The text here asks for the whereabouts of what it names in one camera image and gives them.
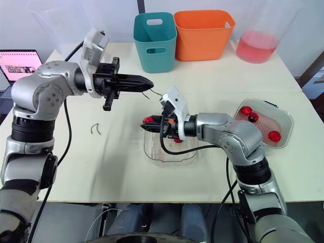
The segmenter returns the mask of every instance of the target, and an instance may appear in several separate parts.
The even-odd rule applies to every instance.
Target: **gray floor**
[[[50,202],[46,205],[40,220],[34,243],[40,242],[82,242],[94,219],[102,212],[101,204],[94,207]],[[213,204],[206,217],[209,230],[218,204]],[[204,213],[209,204],[201,204]],[[288,204],[289,216],[295,219],[317,243],[324,242],[324,211],[322,202]],[[154,204],[150,232],[172,233],[180,227],[180,204]],[[96,236],[98,223],[94,224],[88,239]],[[246,242],[226,205],[217,221],[215,242]]]

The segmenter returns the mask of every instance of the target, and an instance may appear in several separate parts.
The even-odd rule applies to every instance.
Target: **laptop screen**
[[[36,50],[0,50],[0,68],[10,84],[41,66]]]

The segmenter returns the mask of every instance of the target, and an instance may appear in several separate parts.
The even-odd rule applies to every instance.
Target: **teal basket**
[[[175,61],[177,29],[170,13],[137,15],[134,40],[144,71],[168,72]]]

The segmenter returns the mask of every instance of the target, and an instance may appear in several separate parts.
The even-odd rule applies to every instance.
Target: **laptop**
[[[11,99],[12,85],[34,73],[41,64],[36,50],[0,50],[0,69],[9,82],[0,99]]]

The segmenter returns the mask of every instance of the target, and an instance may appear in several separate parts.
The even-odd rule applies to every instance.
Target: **robotic arm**
[[[148,79],[118,74],[119,58],[100,63],[107,42],[104,34],[92,29],[83,45],[80,65],[53,61],[40,66],[12,88],[14,120],[7,138],[1,171],[0,242],[25,242],[39,191],[55,180],[57,156],[53,131],[55,119],[67,96],[89,93],[104,97],[104,110],[121,91],[143,92],[153,87]]]
[[[189,115],[185,99],[171,87],[160,99],[162,116],[141,127],[164,137],[197,137],[224,150],[233,164],[241,188],[239,201],[247,221],[255,226],[256,242],[313,242],[304,230],[287,216],[285,200],[262,148],[260,130],[248,121],[234,120],[223,113]],[[164,146],[167,153],[174,154]]]

